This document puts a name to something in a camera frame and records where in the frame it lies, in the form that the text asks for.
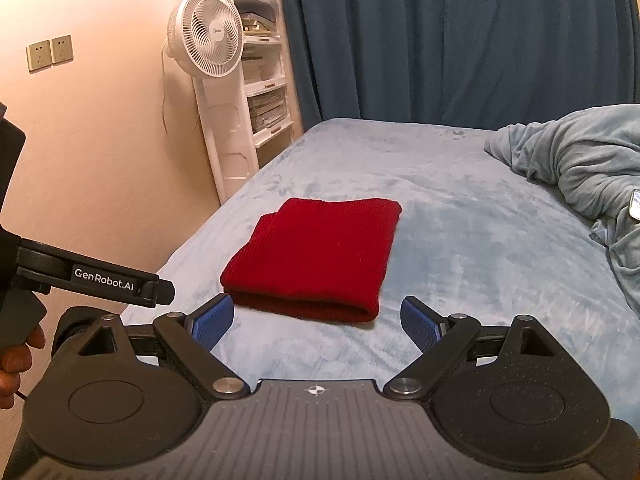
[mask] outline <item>cream wall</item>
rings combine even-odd
[[[2,225],[23,237],[155,272],[218,208],[191,79],[167,60],[162,129],[161,49],[177,0],[0,0],[0,101],[27,135]],[[29,74],[25,47],[65,34],[75,59]],[[72,304],[43,296],[49,339]],[[48,364],[35,351],[28,393]],[[0,412],[0,470],[22,401]]]

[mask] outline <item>circular pad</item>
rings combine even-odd
[[[113,399],[96,403],[95,399]],[[69,410],[77,418],[94,424],[113,424],[135,415],[145,402],[142,390],[124,381],[97,381],[71,395]]]
[[[544,424],[564,410],[562,395],[532,381],[515,381],[495,388],[489,396],[495,413],[517,424]]]
[[[609,405],[580,368],[519,355],[444,381],[431,408],[461,452],[501,469],[543,472],[582,462],[604,438]]]

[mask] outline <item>white fan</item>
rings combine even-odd
[[[166,36],[168,55],[196,78],[224,77],[242,57],[242,19],[231,0],[181,0]]]

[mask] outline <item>blanket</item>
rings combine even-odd
[[[608,249],[626,301],[640,316],[640,222],[629,216],[640,188],[640,105],[512,124],[489,133],[484,150],[517,174],[558,186],[572,209],[594,221],[590,236]]]

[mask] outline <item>logo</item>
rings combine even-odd
[[[308,388],[305,391],[309,392],[311,395],[317,397],[318,395],[322,395],[325,392],[328,392],[329,390],[327,390],[326,388],[323,388],[319,384],[314,384],[311,388]]]
[[[78,264],[72,268],[71,282],[92,282],[92,285],[99,284],[98,286],[105,285],[106,288],[120,288],[132,294],[138,292],[138,284],[135,280],[105,270],[92,269],[91,267],[85,266],[81,267]]]
[[[225,37],[225,25],[219,20],[213,20],[209,23],[209,34],[211,39],[216,43],[222,41]]]

